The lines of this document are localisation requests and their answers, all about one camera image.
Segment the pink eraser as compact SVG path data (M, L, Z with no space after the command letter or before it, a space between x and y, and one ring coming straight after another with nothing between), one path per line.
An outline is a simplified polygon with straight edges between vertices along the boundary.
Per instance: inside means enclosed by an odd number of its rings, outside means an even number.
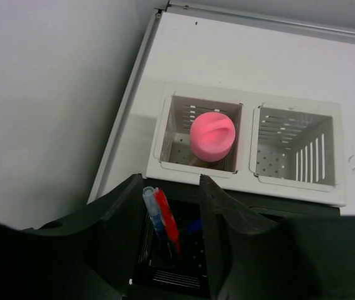
M189 138L192 153L202 161L213 163L228 155L236 138L236 128L227 115L206 112L192 123Z

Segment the red gel pen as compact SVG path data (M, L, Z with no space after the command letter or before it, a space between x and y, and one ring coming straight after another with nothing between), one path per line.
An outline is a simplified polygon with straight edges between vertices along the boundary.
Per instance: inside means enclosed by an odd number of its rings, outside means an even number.
M181 245L179 240L179 230L174 220L173 213L169 206L167 197L163 190L157 188L155 198L161 210L161 216L169 240L172 242L178 256L182 256Z

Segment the blue pen with white end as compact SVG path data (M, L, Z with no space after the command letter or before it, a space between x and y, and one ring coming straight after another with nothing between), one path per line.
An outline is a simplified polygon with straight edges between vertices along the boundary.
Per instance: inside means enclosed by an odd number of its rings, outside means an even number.
M168 237L164 228L161 210L155 198L156 188L147 186L142 190L142 198L147 208L156 236L161 242L167 241Z

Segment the blue gel pen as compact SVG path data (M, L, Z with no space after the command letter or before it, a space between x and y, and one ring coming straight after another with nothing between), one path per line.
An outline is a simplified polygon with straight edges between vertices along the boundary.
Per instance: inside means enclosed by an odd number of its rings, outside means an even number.
M194 234L203 230L203 223L201 219L197 219L180 230L182 234Z

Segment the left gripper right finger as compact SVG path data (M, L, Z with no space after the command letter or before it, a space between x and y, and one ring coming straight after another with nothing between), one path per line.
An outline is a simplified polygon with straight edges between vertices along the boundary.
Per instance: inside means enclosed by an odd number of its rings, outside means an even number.
M201 176L212 299L355 299L355 216L275 222Z

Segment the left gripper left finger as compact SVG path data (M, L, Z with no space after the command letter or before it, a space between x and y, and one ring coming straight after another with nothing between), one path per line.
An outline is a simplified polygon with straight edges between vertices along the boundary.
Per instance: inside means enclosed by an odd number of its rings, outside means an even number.
M0 299L124 299L143 218L143 178L39 229L0 224Z

